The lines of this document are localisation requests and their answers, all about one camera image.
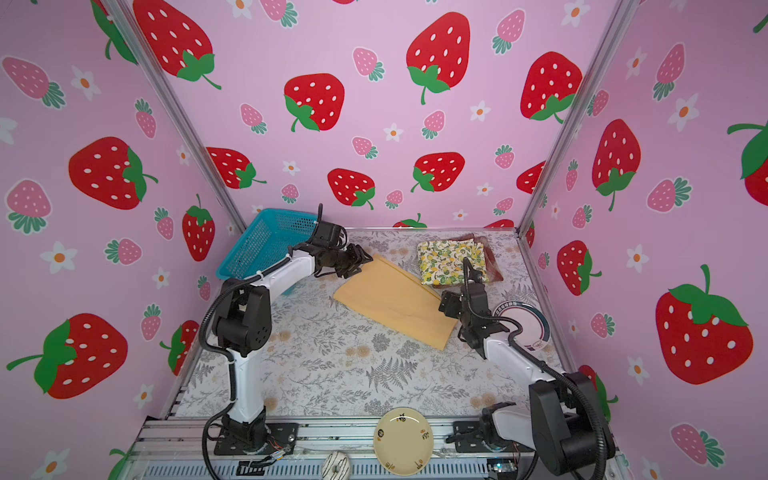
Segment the red plaid skirt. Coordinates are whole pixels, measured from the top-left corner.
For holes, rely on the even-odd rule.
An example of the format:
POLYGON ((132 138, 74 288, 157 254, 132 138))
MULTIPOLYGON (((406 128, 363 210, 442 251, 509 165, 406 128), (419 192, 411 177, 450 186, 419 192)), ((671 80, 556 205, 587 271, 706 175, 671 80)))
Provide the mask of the red plaid skirt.
POLYGON ((483 258, 485 261, 484 272, 487 276, 486 283, 500 282, 504 280, 487 236, 470 233, 456 237, 455 241, 471 241, 472 243, 482 245, 483 258))

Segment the lemon print skirt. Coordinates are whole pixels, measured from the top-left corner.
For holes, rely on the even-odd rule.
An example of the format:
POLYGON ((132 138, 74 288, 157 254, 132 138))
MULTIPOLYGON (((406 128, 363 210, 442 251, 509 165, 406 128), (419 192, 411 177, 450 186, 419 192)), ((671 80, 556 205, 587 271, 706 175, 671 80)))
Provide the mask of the lemon print skirt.
POLYGON ((421 283, 430 286, 462 284, 463 260, 468 258, 475 270, 488 282, 484 246, 473 240, 438 240, 422 242, 417 247, 421 283))

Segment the tan skirt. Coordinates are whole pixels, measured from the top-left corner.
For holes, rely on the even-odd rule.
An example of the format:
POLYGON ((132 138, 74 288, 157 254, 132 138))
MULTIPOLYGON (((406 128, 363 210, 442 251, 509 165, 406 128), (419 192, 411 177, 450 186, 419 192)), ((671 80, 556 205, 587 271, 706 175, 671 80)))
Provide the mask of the tan skirt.
POLYGON ((434 349, 445 349, 457 321, 439 311, 440 295, 376 255, 333 295, 347 308, 434 349))

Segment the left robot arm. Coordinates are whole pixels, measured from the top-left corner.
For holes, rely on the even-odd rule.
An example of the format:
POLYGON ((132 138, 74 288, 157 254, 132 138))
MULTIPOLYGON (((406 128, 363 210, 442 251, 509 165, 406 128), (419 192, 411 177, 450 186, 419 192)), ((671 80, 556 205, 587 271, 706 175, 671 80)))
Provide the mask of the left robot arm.
POLYGON ((199 331, 201 346, 227 359, 230 400, 220 415, 223 430, 242 440, 266 436, 266 407, 259 369, 261 350, 272 334, 272 301, 307 277, 347 279, 373 257, 347 241, 344 227, 320 218, 308 238, 288 246, 253 273, 228 278, 199 331))

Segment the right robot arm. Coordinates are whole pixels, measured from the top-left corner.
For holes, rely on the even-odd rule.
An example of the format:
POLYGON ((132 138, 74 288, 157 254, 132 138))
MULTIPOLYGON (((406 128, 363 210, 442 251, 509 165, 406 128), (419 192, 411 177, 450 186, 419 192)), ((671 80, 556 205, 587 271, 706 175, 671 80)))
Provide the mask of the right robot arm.
POLYGON ((455 424, 446 441, 459 451, 472 445, 505 450, 517 444, 533 451, 529 471, 541 464, 555 476, 580 479, 590 467, 593 479, 604 479, 616 446, 591 380, 581 372, 556 370, 519 343, 524 325, 492 314, 481 283, 443 292, 439 311, 460 321, 459 340, 527 388, 529 405, 527 414, 512 402, 486 407, 472 427, 455 424))

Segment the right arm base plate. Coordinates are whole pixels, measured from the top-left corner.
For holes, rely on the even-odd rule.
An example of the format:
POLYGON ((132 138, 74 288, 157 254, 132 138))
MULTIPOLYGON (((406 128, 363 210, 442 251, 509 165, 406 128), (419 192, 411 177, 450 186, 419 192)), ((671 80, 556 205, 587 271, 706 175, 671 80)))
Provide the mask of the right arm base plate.
POLYGON ((530 447, 511 440, 486 440, 483 425, 479 420, 454 421, 452 432, 445 438, 459 453, 533 453, 530 447))

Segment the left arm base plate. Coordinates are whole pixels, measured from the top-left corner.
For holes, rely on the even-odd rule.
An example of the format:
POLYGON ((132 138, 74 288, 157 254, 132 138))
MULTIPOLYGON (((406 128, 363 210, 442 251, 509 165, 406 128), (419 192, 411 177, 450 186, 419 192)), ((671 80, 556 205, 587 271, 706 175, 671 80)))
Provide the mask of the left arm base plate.
POLYGON ((217 456, 270 456, 276 453, 291 455, 298 437, 298 423, 267 423, 245 428, 235 422, 222 428, 216 441, 217 456))

